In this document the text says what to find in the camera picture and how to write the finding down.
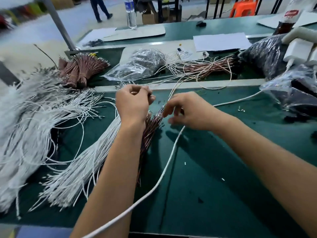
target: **plastic bottle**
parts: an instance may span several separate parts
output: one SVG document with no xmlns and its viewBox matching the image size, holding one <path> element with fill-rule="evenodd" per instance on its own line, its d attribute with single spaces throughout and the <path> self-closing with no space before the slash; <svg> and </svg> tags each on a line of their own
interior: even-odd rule
<svg viewBox="0 0 317 238">
<path fill-rule="evenodd" d="M 126 17 L 128 19 L 128 26 L 129 28 L 136 28 L 137 27 L 137 20 L 136 14 L 134 12 L 134 3 L 133 0 L 124 0 L 125 10 L 126 10 Z"/>
<path fill-rule="evenodd" d="M 273 35 L 290 32 L 302 11 L 307 8 L 310 2 L 311 0 L 291 0 Z"/>
</svg>

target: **clear plastic bag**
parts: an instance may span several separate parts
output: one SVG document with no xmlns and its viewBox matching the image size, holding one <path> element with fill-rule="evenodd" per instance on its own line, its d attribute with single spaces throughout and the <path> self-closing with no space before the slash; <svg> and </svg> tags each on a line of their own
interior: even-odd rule
<svg viewBox="0 0 317 238">
<path fill-rule="evenodd" d="M 285 110 L 317 117 L 317 80 L 313 68 L 304 64 L 260 86 Z"/>
<path fill-rule="evenodd" d="M 165 55 L 157 49 L 139 49 L 131 55 L 126 64 L 116 65 L 103 76 L 114 81 L 139 80 L 151 77 L 165 63 Z"/>
<path fill-rule="evenodd" d="M 286 70 L 283 58 L 288 45 L 282 44 L 284 35 L 270 36 L 252 44 L 240 53 L 241 59 L 260 69 L 267 81 L 272 80 Z"/>
</svg>

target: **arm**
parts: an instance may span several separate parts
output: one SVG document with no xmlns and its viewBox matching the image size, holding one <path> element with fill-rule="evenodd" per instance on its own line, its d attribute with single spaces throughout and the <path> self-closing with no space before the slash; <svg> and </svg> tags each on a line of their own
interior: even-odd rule
<svg viewBox="0 0 317 238">
<path fill-rule="evenodd" d="M 117 92 L 121 126 L 70 238 L 89 234 L 133 204 L 145 118 L 155 99 L 148 97 L 150 93 L 147 87 L 137 85 L 127 85 Z M 131 214 L 125 216 L 96 237 L 128 237 L 130 218 Z"/>
<path fill-rule="evenodd" d="M 179 115 L 180 108 L 184 109 L 184 116 Z M 222 138 L 306 233 L 317 237 L 317 167 L 213 107 L 196 93 L 174 95 L 163 116 L 173 112 L 169 123 L 209 130 Z"/>
</svg>

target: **water bottle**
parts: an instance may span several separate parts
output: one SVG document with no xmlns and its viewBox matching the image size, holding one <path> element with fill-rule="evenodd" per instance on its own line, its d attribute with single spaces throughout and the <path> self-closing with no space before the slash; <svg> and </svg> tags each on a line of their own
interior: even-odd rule
<svg viewBox="0 0 317 238">
<path fill-rule="evenodd" d="M 133 0 L 124 0 L 126 16 L 128 18 L 128 26 L 129 28 L 136 28 L 137 27 L 137 20 L 136 15 L 134 12 L 134 4 Z"/>
</svg>

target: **person's leg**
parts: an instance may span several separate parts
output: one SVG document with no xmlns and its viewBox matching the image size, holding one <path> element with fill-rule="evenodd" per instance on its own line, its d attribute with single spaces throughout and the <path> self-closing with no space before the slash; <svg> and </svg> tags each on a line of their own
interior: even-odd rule
<svg viewBox="0 0 317 238">
<path fill-rule="evenodd" d="M 99 16 L 99 12 L 98 12 L 98 0 L 90 0 L 91 3 L 91 7 L 93 8 L 93 13 L 95 14 L 95 17 L 97 19 L 97 22 L 101 22 L 100 16 Z"/>
<path fill-rule="evenodd" d="M 105 13 L 105 15 L 107 16 L 107 18 L 110 18 L 110 14 L 105 6 L 105 3 L 103 2 L 103 0 L 97 0 L 98 1 L 98 5 L 100 7 L 100 9 Z"/>
</svg>

